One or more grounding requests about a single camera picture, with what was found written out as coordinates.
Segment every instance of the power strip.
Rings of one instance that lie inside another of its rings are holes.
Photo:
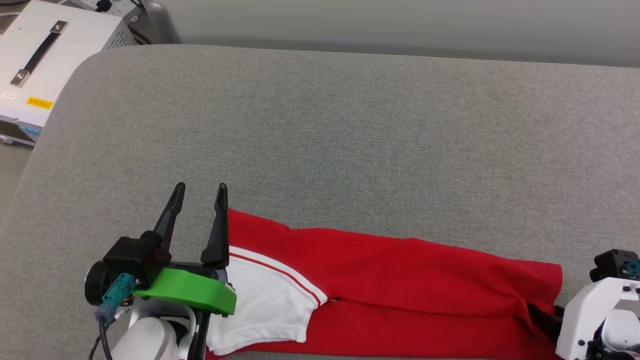
[[[83,9],[94,12],[97,9],[98,0],[71,0],[71,2]],[[105,13],[121,17],[129,25],[138,21],[138,17],[142,14],[142,9],[138,8],[131,0],[111,0],[111,9]]]

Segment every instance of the white box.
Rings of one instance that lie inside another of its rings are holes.
[[[64,31],[22,86],[13,85],[56,24]],[[0,37],[0,142],[35,145],[77,66],[102,50],[130,45],[136,42],[120,17],[32,0]]]

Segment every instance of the white fabric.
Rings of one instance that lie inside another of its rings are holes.
[[[326,295],[279,261],[237,247],[230,253],[227,273],[237,293],[236,313],[211,316],[209,350],[226,355],[256,343],[305,342],[311,312]]]

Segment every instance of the gray floor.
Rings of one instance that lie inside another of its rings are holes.
[[[0,144],[0,222],[6,215],[30,156],[30,147]]]

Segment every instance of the teal cable connector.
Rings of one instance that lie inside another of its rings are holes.
[[[99,321],[100,318],[104,318],[107,324],[111,323],[116,315],[116,310],[124,299],[133,294],[135,287],[136,280],[133,275],[127,273],[118,275],[116,281],[111,284],[109,290],[102,297],[102,303],[94,313],[95,319]]]

